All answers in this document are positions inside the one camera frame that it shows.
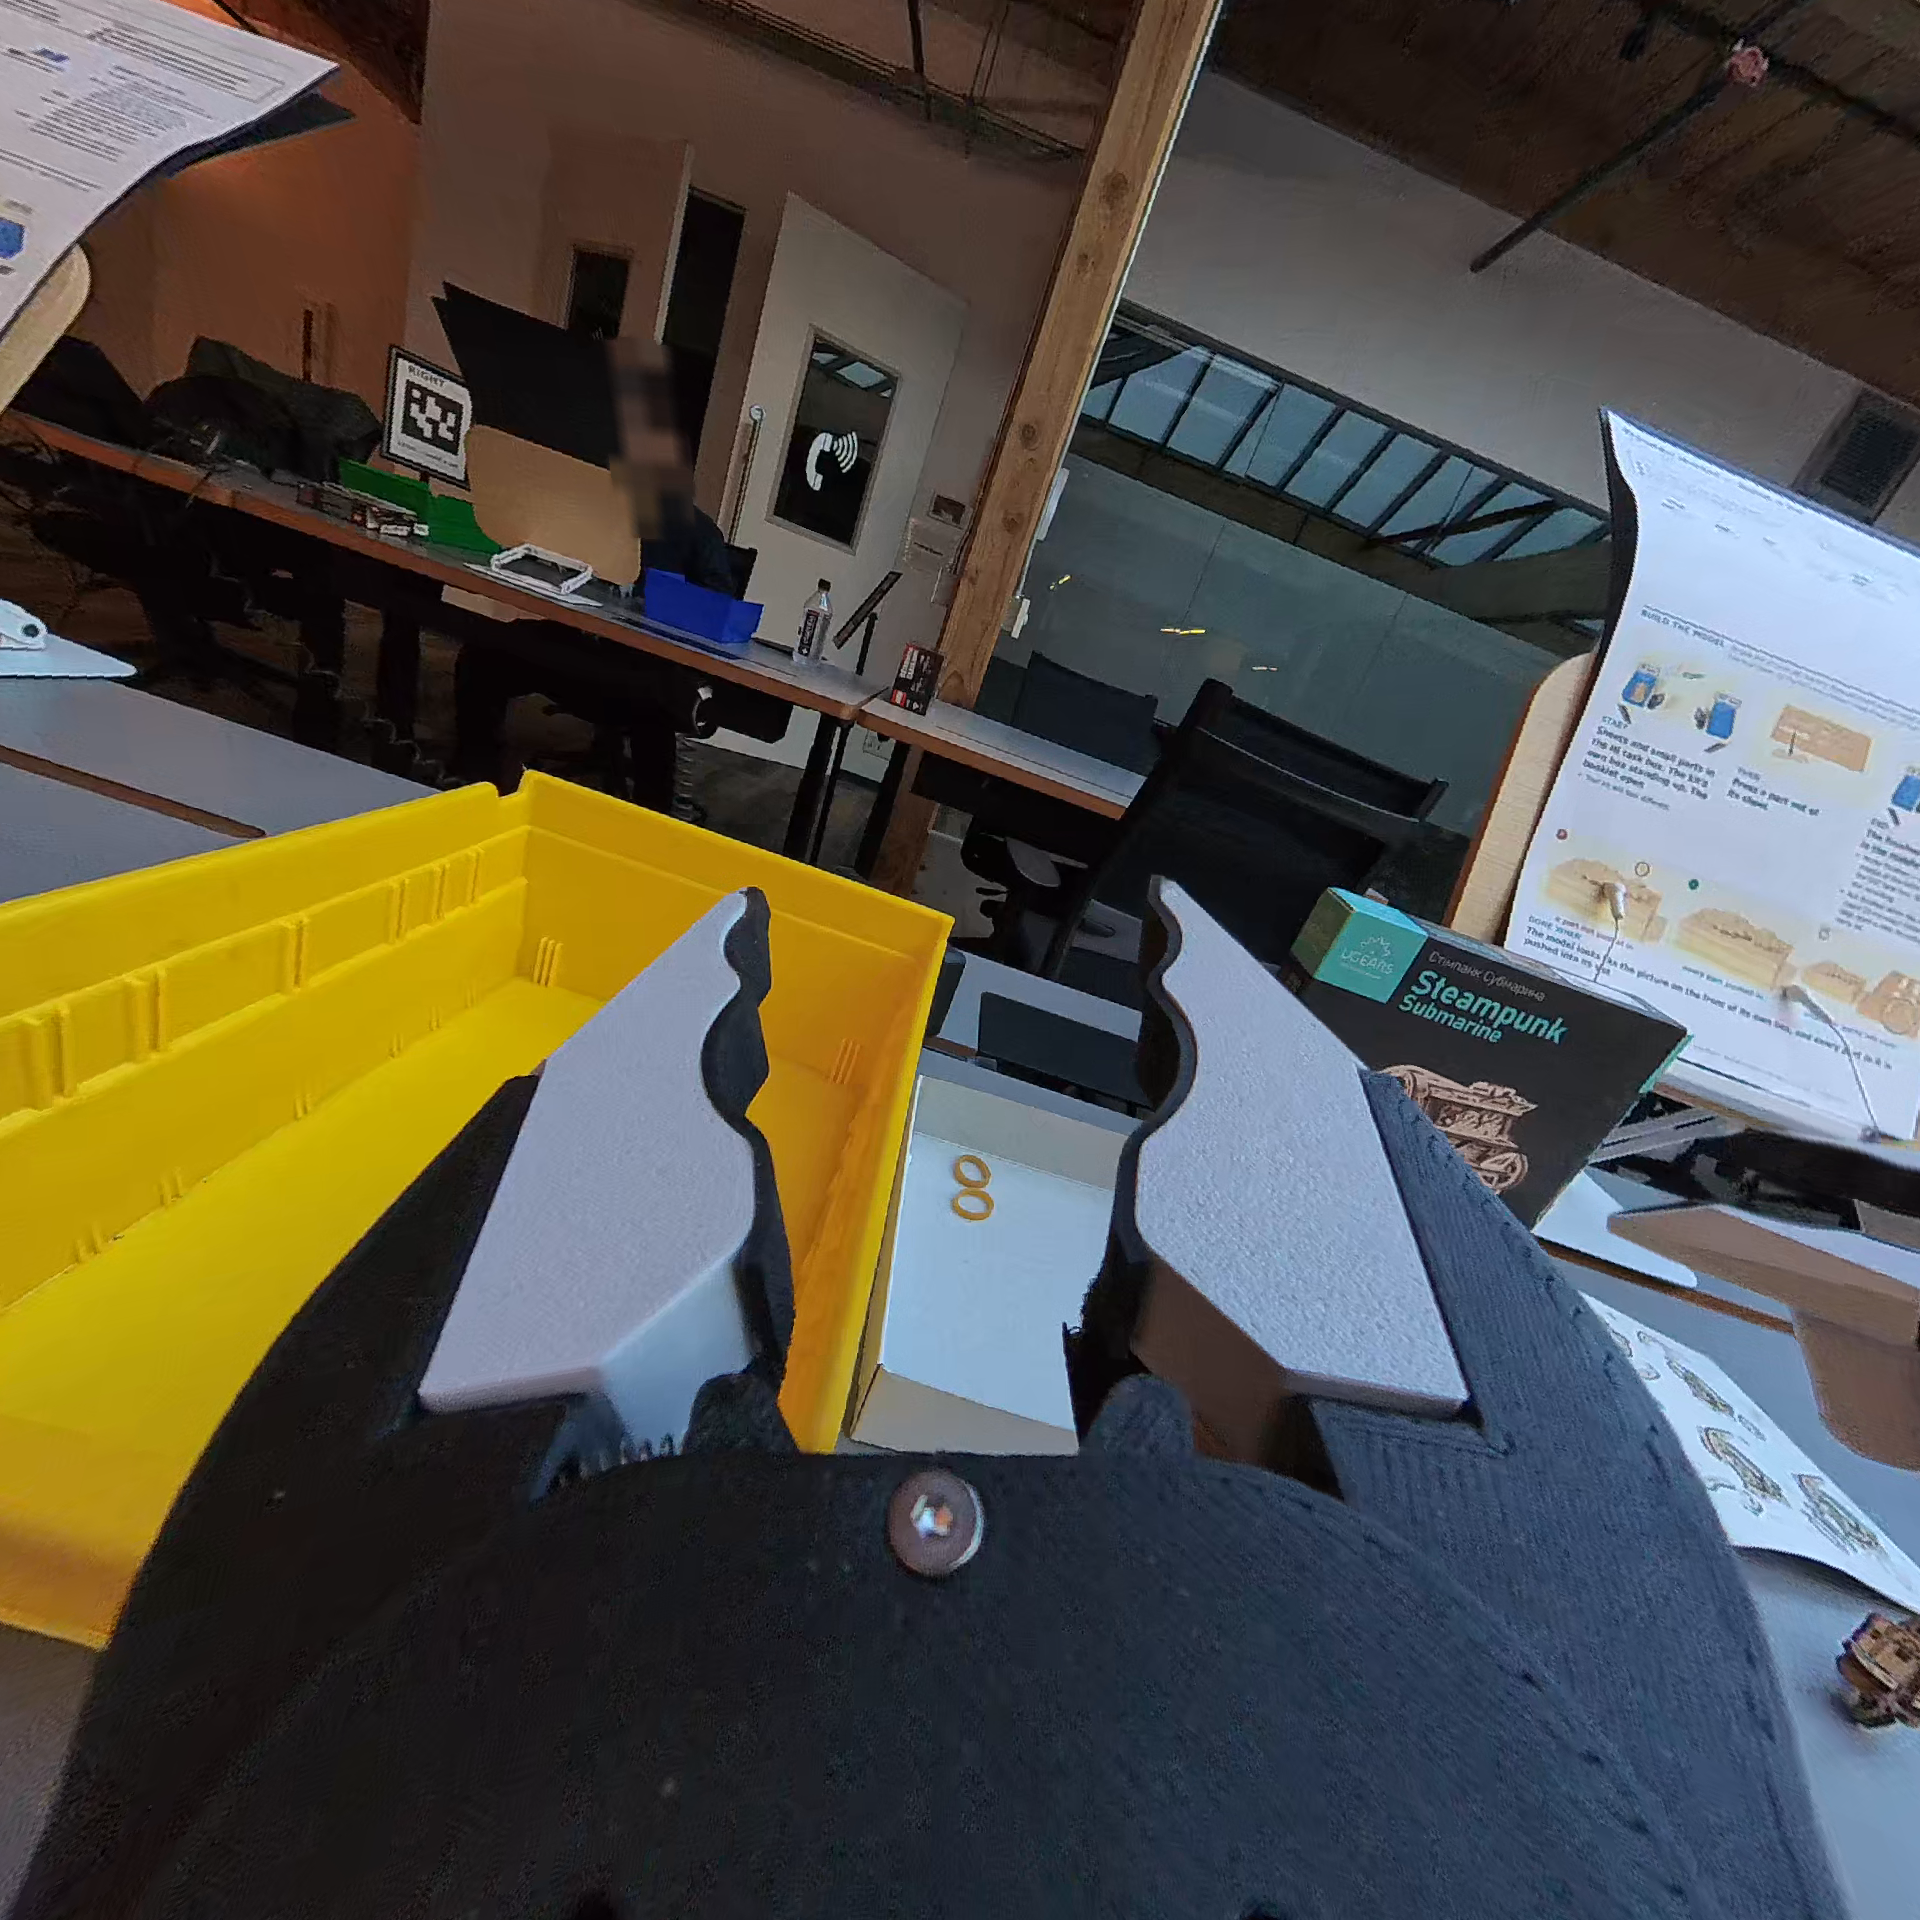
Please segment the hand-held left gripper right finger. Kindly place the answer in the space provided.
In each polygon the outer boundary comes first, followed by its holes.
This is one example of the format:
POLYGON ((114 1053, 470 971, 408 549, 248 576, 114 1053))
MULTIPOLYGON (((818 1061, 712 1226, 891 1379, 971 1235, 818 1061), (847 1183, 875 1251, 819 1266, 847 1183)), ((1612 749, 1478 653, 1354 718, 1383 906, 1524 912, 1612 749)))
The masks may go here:
POLYGON ((1169 1379, 1208 1453, 1268 1469, 1307 1403, 1457 1422, 1474 1379, 1354 1053, 1170 873, 1137 971, 1140 1118, 1064 1334, 1081 1439, 1120 1379, 1169 1379))

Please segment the black model kit box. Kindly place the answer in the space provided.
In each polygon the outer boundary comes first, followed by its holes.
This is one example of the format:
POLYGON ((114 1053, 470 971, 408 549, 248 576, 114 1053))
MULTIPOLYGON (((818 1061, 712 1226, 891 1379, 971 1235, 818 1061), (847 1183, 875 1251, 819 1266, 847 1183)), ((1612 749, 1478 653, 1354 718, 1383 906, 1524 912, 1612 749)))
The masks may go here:
POLYGON ((1286 994, 1395 1077, 1524 1226, 1685 1053, 1685 1024, 1647 998, 1564 984, 1364 890, 1321 890, 1286 994))

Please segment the black flat box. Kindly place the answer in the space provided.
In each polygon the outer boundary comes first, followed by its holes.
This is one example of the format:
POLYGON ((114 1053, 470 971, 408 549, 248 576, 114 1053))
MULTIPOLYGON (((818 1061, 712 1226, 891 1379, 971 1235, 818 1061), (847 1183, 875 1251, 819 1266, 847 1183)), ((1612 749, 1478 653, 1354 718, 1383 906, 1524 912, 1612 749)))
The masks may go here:
POLYGON ((1048 1010, 1028 998, 977 998, 977 1061, 1028 1085, 1058 1092, 1102 1112, 1147 1112, 1140 1077, 1137 1077, 1140 1024, 1131 1010, 1048 1010))

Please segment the yellow plastic bin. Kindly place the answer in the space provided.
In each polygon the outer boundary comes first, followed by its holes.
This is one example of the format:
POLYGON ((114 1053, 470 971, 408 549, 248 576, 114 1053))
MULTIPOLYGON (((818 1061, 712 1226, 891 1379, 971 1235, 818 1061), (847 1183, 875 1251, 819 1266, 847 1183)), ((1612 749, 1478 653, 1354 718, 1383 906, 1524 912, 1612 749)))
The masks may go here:
POLYGON ((748 885, 773 896, 756 1128, 799 1292, 782 1422, 828 1453, 953 912, 564 776, 4 896, 0 1620, 108 1646, 305 1292, 748 885))

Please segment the black office chair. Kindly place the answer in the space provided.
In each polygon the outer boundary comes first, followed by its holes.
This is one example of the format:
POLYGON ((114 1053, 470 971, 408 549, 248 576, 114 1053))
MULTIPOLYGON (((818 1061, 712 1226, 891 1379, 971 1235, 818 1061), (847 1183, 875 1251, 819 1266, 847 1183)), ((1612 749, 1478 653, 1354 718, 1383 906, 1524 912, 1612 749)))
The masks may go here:
POLYGON ((1325 890, 1364 890, 1422 836, 1450 776, 1408 776, 1205 677, 1137 801, 1102 821, 1064 801, 987 801, 959 836, 982 957, 1113 984, 1140 947, 1147 873, 1183 885, 1259 957, 1286 957, 1325 890))

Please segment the wooden sheet stand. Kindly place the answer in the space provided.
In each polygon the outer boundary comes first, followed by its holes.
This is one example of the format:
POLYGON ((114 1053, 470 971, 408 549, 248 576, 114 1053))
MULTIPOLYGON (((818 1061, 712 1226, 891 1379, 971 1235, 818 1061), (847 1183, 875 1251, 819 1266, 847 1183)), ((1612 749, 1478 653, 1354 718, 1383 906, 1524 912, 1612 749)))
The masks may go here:
POLYGON ((1478 814, 1478 836, 1474 836, 1474 856, 1457 872, 1457 896, 1450 896, 1450 930, 1464 930, 1478 947, 1503 947, 1503 930, 1513 912, 1513 873, 1524 873, 1529 833, 1544 814, 1556 768, 1573 757, 1573 731, 1581 718, 1590 671, 1597 671, 1597 653, 1556 661, 1529 689, 1524 722, 1503 757, 1494 801, 1478 814))

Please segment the small office table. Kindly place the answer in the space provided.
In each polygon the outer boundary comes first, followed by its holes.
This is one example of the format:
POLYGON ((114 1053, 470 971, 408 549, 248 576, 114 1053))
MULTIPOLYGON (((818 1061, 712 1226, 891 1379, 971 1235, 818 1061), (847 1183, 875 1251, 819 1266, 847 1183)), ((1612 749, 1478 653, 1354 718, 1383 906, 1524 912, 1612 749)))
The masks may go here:
POLYGON ((1120 764, 953 704, 914 718, 875 692, 864 704, 864 731, 891 738, 891 768, 855 856, 855 872, 886 890, 914 890, 938 809, 987 814, 987 833, 1012 833, 1044 856, 1102 856, 1140 790, 1140 776, 1120 764))

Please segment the long office table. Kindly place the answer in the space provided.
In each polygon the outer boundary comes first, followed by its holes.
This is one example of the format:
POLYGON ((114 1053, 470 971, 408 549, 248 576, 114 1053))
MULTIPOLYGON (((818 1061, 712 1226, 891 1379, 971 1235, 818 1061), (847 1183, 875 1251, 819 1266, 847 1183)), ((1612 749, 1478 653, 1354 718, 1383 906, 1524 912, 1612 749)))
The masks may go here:
POLYGON ((782 814, 782 858, 819 856, 828 788, 847 731, 866 711, 866 689, 855 671, 794 671, 779 645, 700 645, 665 624, 639 624, 622 601, 597 591, 542 591, 534 576, 507 576, 493 562, 462 562, 438 540, 386 540, 355 517, 324 517, 309 484, 268 484, 248 467, 177 467, 162 453, 94 439, 78 430, 4 413, 4 456, 55 484, 78 467, 94 475, 94 497, 125 513, 151 562, 135 590, 162 601, 182 591, 170 575, 192 540, 212 559, 248 559, 272 576, 272 612, 297 624, 297 711, 293 738, 337 757, 355 722, 370 749, 370 768, 438 788, 438 764, 422 757, 422 638, 438 630, 455 645, 528 653, 534 638, 586 630, 597 677, 610 692, 631 692, 646 711, 687 711, 692 738, 727 731, 742 704, 758 711, 811 711, 818 749, 799 768, 799 801, 782 814))

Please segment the blue plastic bin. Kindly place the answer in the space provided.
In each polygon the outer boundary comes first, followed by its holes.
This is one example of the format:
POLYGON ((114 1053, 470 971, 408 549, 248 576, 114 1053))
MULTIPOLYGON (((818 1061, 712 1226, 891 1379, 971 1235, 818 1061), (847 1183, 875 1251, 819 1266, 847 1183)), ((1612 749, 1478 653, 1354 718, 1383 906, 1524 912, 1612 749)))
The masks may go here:
POLYGON ((687 575, 639 575, 639 624, 712 653, 748 653, 758 601, 692 590, 687 575))

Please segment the brown cardboard sheet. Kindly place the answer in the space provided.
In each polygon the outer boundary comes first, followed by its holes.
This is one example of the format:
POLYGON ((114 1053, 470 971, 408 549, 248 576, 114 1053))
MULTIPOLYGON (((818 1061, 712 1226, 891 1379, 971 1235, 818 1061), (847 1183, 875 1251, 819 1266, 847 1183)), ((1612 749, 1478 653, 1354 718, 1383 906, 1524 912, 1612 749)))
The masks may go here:
POLYGON ((610 467, 517 439, 506 430, 462 430, 462 497, 493 549, 549 549, 610 590, 639 576, 631 497, 610 467))

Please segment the green plastic bin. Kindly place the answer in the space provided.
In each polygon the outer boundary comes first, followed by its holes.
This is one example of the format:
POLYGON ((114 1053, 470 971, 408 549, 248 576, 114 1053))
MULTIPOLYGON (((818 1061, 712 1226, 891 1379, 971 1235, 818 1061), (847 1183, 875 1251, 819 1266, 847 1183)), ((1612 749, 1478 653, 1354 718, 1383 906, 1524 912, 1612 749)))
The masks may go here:
POLYGON ((355 467, 355 456, 346 456, 337 484, 346 484, 352 497, 370 497, 370 501, 401 513, 422 540, 438 540, 438 549, 455 549, 455 559, 470 559, 470 562, 493 559, 493 540, 490 540, 480 517, 470 517, 470 497, 432 497, 426 484, 379 475, 379 467, 355 467))

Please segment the black white printed tag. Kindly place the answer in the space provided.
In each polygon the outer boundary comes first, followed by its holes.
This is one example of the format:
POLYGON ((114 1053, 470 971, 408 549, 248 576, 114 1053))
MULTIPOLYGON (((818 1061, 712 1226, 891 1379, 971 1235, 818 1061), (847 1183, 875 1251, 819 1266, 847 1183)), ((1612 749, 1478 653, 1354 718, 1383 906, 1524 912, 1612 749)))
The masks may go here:
POLYGON ((379 456, 462 485, 470 389, 422 350, 386 350, 379 456))

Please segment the black bag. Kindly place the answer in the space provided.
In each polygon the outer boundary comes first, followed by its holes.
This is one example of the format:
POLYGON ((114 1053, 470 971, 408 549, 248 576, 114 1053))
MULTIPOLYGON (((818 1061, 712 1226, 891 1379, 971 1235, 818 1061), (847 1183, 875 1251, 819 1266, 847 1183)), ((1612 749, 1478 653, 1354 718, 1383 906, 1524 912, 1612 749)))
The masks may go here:
POLYGON ((352 389, 317 389, 297 375, 272 375, 268 361, 197 333, 182 375, 162 383, 148 407, 148 453, 182 467, 248 467, 248 475, 297 475, 337 484, 337 467, 355 467, 379 453, 379 418, 352 389))

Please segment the printed text sheet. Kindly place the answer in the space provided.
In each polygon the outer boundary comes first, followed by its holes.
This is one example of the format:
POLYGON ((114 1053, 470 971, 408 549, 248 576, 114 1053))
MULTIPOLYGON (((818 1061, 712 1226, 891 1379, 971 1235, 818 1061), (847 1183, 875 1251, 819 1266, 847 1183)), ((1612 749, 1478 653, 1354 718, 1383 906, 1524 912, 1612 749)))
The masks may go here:
POLYGON ((129 189, 248 130, 305 130, 324 75, 324 56, 170 0, 4 0, 0 327, 129 189))

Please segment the wall air vent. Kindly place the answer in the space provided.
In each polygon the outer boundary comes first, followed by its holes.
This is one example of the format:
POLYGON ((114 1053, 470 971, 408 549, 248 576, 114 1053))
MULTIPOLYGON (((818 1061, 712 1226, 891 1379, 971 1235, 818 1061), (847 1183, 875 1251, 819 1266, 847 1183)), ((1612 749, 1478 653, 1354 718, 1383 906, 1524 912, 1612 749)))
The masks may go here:
POLYGON ((1822 430, 1822 439, 1794 485, 1835 517, 1875 523, 1896 501, 1896 485, 1912 484, 1912 467, 1920 467, 1920 413, 1882 389, 1857 389, 1822 430))

